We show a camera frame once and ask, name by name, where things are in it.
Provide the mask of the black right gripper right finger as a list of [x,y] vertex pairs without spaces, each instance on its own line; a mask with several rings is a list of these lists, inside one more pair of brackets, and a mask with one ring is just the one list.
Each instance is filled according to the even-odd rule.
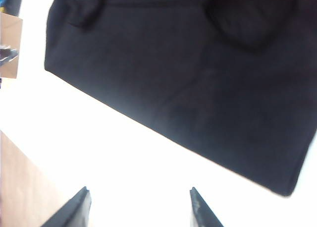
[[195,187],[190,190],[190,197],[192,206],[191,227],[223,227]]

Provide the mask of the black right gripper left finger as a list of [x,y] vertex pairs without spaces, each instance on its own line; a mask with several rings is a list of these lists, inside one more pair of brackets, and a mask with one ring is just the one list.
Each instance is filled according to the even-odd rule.
[[90,191],[84,186],[55,212],[42,227],[87,227],[91,202]]

